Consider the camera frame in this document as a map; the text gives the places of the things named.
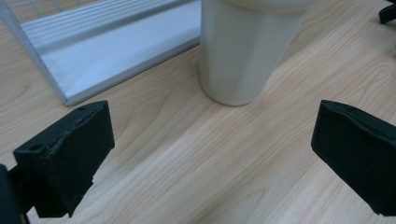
light wood tabletop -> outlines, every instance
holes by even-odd
[[[396,223],[310,146],[322,99],[396,124],[396,23],[377,17],[388,5],[319,1],[249,105],[205,95],[199,47],[82,103],[109,101],[116,146],[71,219],[32,209],[31,222]],[[73,108],[0,23],[0,163],[12,168],[15,148]]]

